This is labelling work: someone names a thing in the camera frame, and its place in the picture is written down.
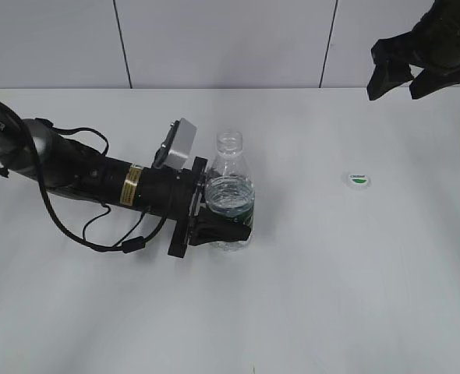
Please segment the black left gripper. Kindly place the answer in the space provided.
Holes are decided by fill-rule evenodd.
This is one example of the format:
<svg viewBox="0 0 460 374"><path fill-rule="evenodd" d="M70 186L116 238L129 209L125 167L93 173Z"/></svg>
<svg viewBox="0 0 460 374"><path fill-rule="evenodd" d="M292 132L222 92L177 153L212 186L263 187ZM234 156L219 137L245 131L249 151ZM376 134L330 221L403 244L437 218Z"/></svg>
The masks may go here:
<svg viewBox="0 0 460 374"><path fill-rule="evenodd" d="M168 255L183 258L190 245L212 242L244 242L251 234L251 227L234 222L230 218L201 208L195 216L194 210L200 200L205 177L207 159L195 157L190 170L182 169L177 174L172 208L175 228L168 248Z"/></svg>

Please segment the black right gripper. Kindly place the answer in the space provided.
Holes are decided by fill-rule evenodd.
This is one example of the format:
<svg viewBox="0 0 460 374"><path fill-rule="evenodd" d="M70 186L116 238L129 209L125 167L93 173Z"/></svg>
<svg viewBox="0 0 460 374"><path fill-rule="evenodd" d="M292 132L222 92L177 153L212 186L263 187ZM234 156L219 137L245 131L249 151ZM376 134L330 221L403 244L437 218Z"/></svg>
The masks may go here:
<svg viewBox="0 0 460 374"><path fill-rule="evenodd" d="M370 101L409 81L412 81L409 90L413 100L458 85L460 16L421 19L407 33L378 40L371 48L371 55L376 65L366 87ZM428 70L412 80L409 65Z"/></svg>

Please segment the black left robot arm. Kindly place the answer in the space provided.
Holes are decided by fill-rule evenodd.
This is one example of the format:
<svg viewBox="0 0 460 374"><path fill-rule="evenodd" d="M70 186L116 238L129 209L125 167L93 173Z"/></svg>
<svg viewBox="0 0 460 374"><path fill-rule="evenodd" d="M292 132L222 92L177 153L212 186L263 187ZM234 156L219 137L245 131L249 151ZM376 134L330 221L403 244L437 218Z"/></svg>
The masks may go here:
<svg viewBox="0 0 460 374"><path fill-rule="evenodd" d="M168 134L150 167L108 157L72 138L78 129L59 129L46 118L21 119L0 102L0 175L15 172L37 182L45 208L68 238L95 252L131 253L144 249L168 220L175 222L170 256L182 258L188 246L211 242L240 242L250 237L247 224L223 218L204 206L207 160L198 157L183 167L196 127L181 118ZM136 210L160 218L147 236L125 237L113 245L87 241L73 234L57 217L51 194L67 199Z"/></svg>

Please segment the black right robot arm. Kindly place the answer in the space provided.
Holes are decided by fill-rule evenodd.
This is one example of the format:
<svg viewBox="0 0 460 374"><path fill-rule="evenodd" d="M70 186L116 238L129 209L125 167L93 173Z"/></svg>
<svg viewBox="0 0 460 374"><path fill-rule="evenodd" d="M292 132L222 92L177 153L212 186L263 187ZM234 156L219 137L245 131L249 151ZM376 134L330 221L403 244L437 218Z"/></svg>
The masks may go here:
<svg viewBox="0 0 460 374"><path fill-rule="evenodd" d="M409 84L412 99L460 84L460 1L435 1L407 33L379 39L371 48L370 101Z"/></svg>

